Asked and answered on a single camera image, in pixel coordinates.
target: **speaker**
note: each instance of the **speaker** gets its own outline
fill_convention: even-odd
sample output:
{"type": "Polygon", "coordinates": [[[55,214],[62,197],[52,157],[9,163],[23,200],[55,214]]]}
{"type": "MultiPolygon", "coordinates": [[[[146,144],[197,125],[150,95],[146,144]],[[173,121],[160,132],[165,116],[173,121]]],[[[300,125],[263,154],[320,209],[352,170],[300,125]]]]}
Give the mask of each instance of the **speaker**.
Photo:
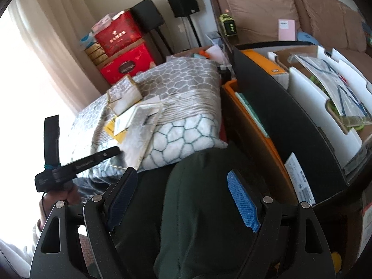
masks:
{"type": "Polygon", "coordinates": [[[133,19],[143,33],[164,24],[164,19],[152,0],[143,0],[131,8],[133,19]]]}
{"type": "Polygon", "coordinates": [[[168,0],[168,2],[176,18],[187,17],[200,11],[197,0],[168,0]]]}

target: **red gift box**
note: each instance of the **red gift box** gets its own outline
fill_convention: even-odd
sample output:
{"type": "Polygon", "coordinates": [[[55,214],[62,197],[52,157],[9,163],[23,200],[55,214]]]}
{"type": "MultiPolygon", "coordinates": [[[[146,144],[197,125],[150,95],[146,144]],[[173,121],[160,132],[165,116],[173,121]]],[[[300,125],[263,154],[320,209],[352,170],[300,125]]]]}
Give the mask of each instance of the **red gift box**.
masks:
{"type": "Polygon", "coordinates": [[[123,49],[122,54],[118,52],[117,55],[119,56],[103,68],[101,65],[98,66],[103,77],[111,85],[114,85],[126,74],[135,76],[140,71],[155,67],[155,61],[147,50],[144,40],[132,44],[130,48],[128,51],[128,47],[123,49]]]}
{"type": "Polygon", "coordinates": [[[94,36],[109,57],[142,37],[129,10],[118,13],[107,28],[94,36]]]}

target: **human hand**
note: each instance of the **human hand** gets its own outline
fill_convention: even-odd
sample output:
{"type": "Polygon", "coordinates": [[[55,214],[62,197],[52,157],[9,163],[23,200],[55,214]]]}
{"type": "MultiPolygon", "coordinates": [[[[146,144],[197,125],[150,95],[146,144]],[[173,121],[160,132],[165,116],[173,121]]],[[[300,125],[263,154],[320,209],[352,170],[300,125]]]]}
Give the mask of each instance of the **human hand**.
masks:
{"type": "Polygon", "coordinates": [[[74,184],[70,191],[49,191],[42,200],[39,202],[40,207],[40,227],[39,229],[42,231],[44,228],[45,223],[47,222],[47,217],[49,216],[50,212],[52,211],[55,203],[57,201],[67,201],[69,205],[77,205],[81,203],[81,197],[77,190],[77,186],[74,184]]]}

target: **wall outlet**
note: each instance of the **wall outlet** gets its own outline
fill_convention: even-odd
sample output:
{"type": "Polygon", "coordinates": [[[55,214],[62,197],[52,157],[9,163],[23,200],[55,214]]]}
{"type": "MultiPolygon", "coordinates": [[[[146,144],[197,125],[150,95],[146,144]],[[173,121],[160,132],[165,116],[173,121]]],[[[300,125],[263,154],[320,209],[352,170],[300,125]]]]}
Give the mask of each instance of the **wall outlet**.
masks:
{"type": "Polygon", "coordinates": [[[179,24],[178,25],[178,29],[180,30],[181,33],[185,33],[186,32],[185,27],[184,27],[183,24],[179,24]]]}

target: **white sleeve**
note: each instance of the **white sleeve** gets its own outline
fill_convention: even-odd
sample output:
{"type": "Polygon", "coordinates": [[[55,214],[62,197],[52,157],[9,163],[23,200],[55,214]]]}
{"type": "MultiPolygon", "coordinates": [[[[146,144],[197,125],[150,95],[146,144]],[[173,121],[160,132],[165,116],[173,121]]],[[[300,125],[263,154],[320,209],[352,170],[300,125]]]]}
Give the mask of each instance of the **white sleeve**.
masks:
{"type": "Polygon", "coordinates": [[[40,220],[32,228],[32,242],[29,246],[25,246],[23,250],[12,244],[5,243],[0,239],[0,250],[13,269],[23,278],[28,278],[31,268],[33,254],[38,244],[41,231],[39,229],[40,220]]]}

